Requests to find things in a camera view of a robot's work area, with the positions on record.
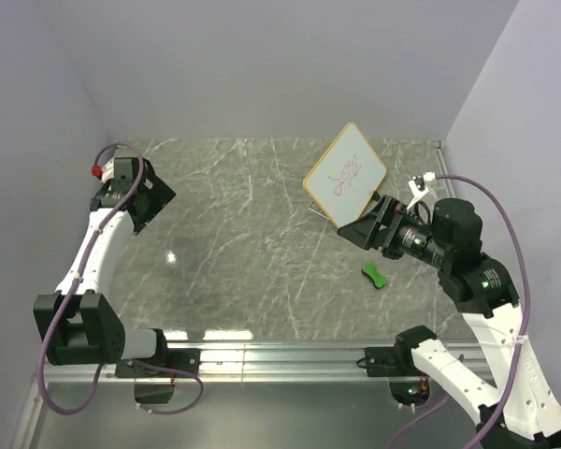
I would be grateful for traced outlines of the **green black whiteboard eraser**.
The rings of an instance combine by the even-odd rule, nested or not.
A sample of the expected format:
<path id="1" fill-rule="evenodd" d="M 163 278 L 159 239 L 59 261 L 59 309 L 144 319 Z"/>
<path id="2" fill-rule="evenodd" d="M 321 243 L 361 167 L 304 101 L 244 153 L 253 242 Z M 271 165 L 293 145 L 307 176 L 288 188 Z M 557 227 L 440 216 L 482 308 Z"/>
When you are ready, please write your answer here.
<path id="1" fill-rule="evenodd" d="M 378 272 L 373 263 L 365 264 L 361 269 L 361 273 L 375 289 L 382 289 L 388 283 L 387 279 Z"/>

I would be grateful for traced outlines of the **small whiteboard with yellow frame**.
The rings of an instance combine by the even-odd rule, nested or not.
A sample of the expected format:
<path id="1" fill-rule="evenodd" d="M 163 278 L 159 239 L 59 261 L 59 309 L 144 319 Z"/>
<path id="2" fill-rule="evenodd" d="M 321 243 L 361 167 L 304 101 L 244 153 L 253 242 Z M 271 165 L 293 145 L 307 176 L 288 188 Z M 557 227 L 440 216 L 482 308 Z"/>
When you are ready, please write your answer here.
<path id="1" fill-rule="evenodd" d="M 357 220 L 387 175 L 359 126 L 349 122 L 303 180 L 304 190 L 337 228 Z"/>

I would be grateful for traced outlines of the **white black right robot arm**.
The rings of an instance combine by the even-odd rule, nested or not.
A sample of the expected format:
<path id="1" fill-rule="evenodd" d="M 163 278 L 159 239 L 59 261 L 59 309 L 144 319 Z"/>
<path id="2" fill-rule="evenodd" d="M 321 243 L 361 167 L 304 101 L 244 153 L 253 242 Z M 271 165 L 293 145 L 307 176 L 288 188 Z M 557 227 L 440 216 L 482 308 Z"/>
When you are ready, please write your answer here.
<path id="1" fill-rule="evenodd" d="M 382 196 L 338 234 L 389 259 L 407 254 L 435 268 L 439 286 L 479 343 L 494 380 L 484 381 L 425 326 L 396 336 L 394 361 L 433 378 L 470 417 L 484 448 L 561 448 L 561 405 L 539 366 L 511 276 L 482 252 L 482 219 L 462 199 L 439 200 L 425 223 Z"/>

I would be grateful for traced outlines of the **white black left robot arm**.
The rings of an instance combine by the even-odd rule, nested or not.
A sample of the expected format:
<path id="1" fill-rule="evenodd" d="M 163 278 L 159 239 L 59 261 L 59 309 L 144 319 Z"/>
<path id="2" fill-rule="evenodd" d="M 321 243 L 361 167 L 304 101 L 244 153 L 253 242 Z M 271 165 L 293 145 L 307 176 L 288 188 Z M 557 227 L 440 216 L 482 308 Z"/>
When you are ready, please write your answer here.
<path id="1" fill-rule="evenodd" d="M 171 354 L 160 346 L 163 331 L 125 328 L 107 297 L 128 240 L 174 196 L 149 161 L 140 170 L 138 157 L 114 159 L 112 177 L 90 201 L 88 229 L 73 265 L 54 293 L 40 295 L 34 303 L 44 340 L 65 296 L 71 296 L 49 339 L 46 357 L 52 365 L 104 365 L 137 358 L 150 376 L 167 371 Z"/>

